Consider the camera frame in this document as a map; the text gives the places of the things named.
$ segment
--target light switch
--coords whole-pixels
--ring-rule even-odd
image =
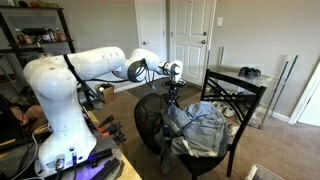
[[[217,18],[217,26],[222,26],[223,17]]]

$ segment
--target white wall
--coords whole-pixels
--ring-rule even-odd
[[[63,12],[71,37],[74,39],[76,52],[105,46],[117,46],[124,51],[126,57],[130,57],[132,50],[138,48],[134,0],[56,0],[54,2],[64,8]],[[43,26],[53,29],[58,27],[62,30],[55,11],[32,12],[6,10],[3,14],[12,31],[14,31],[15,28],[22,29]],[[7,45],[8,42],[1,31],[0,47],[7,48]],[[54,54],[69,53],[67,44],[59,43],[44,45],[43,47],[47,52]],[[6,56],[5,58],[17,62],[14,55]],[[21,67],[15,68],[18,72],[22,72]],[[103,78],[117,80],[112,74],[108,74]],[[129,84],[131,83],[114,85],[116,88],[121,88]]]
[[[280,76],[286,56],[299,55],[276,112],[290,116],[320,57],[320,1],[218,0],[209,64],[251,66],[263,74]]]

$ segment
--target white door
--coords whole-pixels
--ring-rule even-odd
[[[300,116],[299,122],[320,126],[320,83]]]
[[[135,0],[139,47],[167,61],[165,0]]]
[[[202,85],[214,0],[171,0],[171,60],[183,62],[182,78]]]

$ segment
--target box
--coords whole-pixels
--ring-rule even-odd
[[[261,166],[260,164],[254,164],[245,180],[284,180],[282,177],[271,172],[269,169]]]
[[[97,95],[101,98],[102,102],[108,103],[116,98],[114,93],[114,86],[110,83],[97,84],[95,86]]]

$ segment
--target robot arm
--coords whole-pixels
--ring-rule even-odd
[[[56,162],[61,159],[64,168],[71,167],[74,153],[81,157],[78,163],[85,161],[96,145],[80,109],[76,76],[91,80],[113,72],[119,78],[140,82],[148,70],[167,75],[176,83],[182,81],[182,62],[162,63],[156,54],[143,49],[134,50],[127,60],[121,49],[105,47],[28,63],[24,76],[53,129],[39,148],[37,175],[45,178],[55,174]]]

